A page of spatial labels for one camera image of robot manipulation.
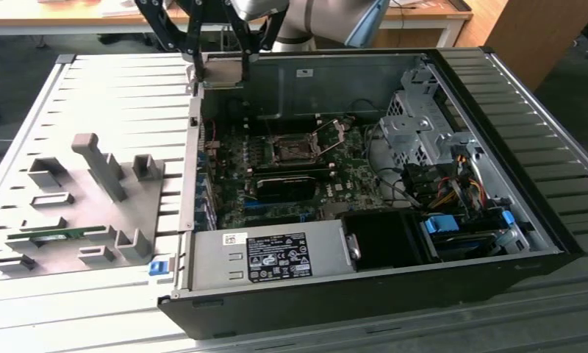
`green circuit board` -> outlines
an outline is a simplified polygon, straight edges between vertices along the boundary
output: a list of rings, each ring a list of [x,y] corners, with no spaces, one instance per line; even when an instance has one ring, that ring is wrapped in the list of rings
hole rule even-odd
[[[344,142],[320,156],[324,163],[334,164],[336,173],[330,181],[317,183],[314,196],[309,200],[272,204],[261,204],[246,193],[252,180],[245,173],[249,165],[269,165],[272,162],[272,150],[265,143],[268,138],[228,135],[220,141],[217,154],[225,157],[218,157],[213,177],[220,198],[218,229],[269,225],[272,220],[274,224],[322,221],[334,219],[336,214],[348,210],[385,207],[376,177],[364,159],[362,132],[362,126],[348,129]],[[318,134],[318,145],[332,146],[337,142],[334,133],[328,130],[325,134]]]

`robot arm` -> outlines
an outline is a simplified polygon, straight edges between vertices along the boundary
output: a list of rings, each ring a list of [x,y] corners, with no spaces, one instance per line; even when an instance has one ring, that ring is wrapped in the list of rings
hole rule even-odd
[[[190,56],[196,80],[205,80],[200,52],[202,24],[230,24],[242,52],[242,81],[248,80],[249,63],[261,50],[301,50],[313,35],[348,46],[364,47],[373,38],[389,0],[176,0],[189,15],[186,32],[172,23],[162,0],[134,0],[166,50]],[[257,32],[248,21],[266,17]]]
[[[242,50],[242,81],[246,81],[250,59],[260,50],[272,49],[289,0],[177,0],[180,8],[190,17],[186,32],[172,23],[162,8],[162,0],[134,0],[134,3],[164,48],[190,55],[196,80],[201,82],[205,79],[200,52],[202,24],[230,24]],[[268,16],[264,25],[258,32],[252,33],[246,21],[264,15]]]

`paper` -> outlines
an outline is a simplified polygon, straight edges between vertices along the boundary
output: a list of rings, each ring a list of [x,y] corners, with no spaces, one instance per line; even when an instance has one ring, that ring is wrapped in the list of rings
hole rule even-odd
[[[164,8],[168,9],[172,0],[164,0]],[[101,0],[97,6],[101,17],[138,15],[140,11],[134,0]]]

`gray floor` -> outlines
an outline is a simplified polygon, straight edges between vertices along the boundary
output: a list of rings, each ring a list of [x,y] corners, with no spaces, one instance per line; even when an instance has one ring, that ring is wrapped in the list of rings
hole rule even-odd
[[[38,36],[0,37],[0,139],[13,138],[58,54],[154,52],[133,40],[104,46],[94,35],[46,36],[47,48],[34,47]],[[588,42],[571,47],[536,95],[588,150]],[[7,143],[0,143],[0,160]]]

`power supply label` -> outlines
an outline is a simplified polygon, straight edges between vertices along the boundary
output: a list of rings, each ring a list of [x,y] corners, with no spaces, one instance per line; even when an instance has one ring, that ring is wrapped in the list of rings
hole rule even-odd
[[[312,276],[305,233],[246,238],[248,277],[252,283]]]

